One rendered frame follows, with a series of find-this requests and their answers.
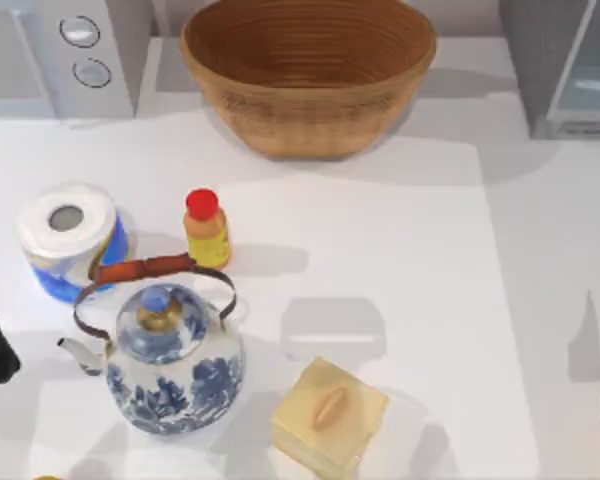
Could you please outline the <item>grey round microwave knob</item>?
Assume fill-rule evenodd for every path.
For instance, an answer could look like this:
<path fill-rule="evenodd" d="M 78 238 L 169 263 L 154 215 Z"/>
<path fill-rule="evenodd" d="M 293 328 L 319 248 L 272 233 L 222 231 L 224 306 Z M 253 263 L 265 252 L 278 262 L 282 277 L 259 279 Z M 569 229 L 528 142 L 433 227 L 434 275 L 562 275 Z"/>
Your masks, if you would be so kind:
<path fill-rule="evenodd" d="M 62 19 L 59 32 L 65 42 L 76 48 L 92 48 L 101 36 L 98 25 L 86 16 Z"/>
<path fill-rule="evenodd" d="M 87 58 L 72 66 L 74 78 L 83 86 L 91 89 L 106 87 L 112 80 L 109 67 L 100 60 Z"/>

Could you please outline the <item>blue and white teapot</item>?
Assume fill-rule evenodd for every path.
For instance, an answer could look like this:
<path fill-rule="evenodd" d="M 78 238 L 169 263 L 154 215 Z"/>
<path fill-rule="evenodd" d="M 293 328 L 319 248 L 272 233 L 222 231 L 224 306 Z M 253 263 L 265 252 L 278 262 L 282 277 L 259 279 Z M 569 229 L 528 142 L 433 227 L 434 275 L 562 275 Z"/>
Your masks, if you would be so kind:
<path fill-rule="evenodd" d="M 229 317 L 235 298 L 218 308 L 192 289 L 156 282 L 121 307 L 113 332 L 73 314 L 77 327 L 103 341 L 96 354 L 82 343 L 57 344 L 82 370 L 104 376 L 126 420 L 155 435 L 194 432 L 218 421 L 238 396 L 245 348 Z"/>

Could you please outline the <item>pale microwave oven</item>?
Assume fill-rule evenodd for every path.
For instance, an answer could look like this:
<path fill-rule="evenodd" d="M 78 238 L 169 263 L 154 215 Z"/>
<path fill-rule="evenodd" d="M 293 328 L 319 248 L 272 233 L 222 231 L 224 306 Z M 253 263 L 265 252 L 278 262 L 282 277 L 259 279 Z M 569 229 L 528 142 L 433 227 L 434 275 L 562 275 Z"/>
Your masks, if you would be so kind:
<path fill-rule="evenodd" d="M 86 16 L 99 42 L 76 48 L 59 22 Z M 154 21 L 151 0 L 0 0 L 0 118 L 125 119 L 135 115 Z M 75 62 L 105 63 L 104 88 L 81 85 Z"/>

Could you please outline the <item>pale yellow tissue box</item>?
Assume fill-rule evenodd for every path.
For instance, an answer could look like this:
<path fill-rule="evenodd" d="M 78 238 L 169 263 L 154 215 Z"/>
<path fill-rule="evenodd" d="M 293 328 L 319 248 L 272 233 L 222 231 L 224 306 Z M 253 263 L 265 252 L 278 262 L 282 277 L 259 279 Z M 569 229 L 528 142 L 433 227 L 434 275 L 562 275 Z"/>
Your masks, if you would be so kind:
<path fill-rule="evenodd" d="M 321 480 L 352 480 L 388 404 L 381 391 L 316 357 L 274 410 L 272 443 Z"/>

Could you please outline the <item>white and blue paper roll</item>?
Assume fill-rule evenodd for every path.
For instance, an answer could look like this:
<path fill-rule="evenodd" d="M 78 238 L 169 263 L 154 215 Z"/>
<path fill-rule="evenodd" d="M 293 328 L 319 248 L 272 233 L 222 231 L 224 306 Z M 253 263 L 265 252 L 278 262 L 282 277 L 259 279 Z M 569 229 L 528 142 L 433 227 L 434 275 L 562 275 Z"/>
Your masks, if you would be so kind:
<path fill-rule="evenodd" d="M 24 205 L 16 229 L 25 257 L 42 288 L 72 303 L 97 266 L 127 259 L 130 243 L 112 197 L 99 187 L 69 183 Z"/>

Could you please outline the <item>yellow bottle with red cap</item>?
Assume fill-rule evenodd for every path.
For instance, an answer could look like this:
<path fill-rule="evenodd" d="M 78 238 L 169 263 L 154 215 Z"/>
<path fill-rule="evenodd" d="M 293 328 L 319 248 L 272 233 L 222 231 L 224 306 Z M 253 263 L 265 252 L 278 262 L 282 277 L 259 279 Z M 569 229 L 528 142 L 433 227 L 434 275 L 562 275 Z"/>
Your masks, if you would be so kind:
<path fill-rule="evenodd" d="M 190 257 L 203 267 L 222 270 L 231 258 L 226 214 L 209 188 L 191 190 L 185 199 L 183 225 Z"/>

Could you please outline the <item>brown woven basket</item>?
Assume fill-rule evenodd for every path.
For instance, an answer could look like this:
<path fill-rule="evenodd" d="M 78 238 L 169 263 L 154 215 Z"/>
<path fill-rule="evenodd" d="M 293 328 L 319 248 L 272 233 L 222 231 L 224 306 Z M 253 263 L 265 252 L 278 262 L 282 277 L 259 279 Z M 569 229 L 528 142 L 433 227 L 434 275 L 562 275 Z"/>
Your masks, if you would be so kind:
<path fill-rule="evenodd" d="M 343 157 L 403 113 L 437 49 L 404 0 L 216 0 L 184 24 L 185 64 L 219 118 L 268 157 Z"/>

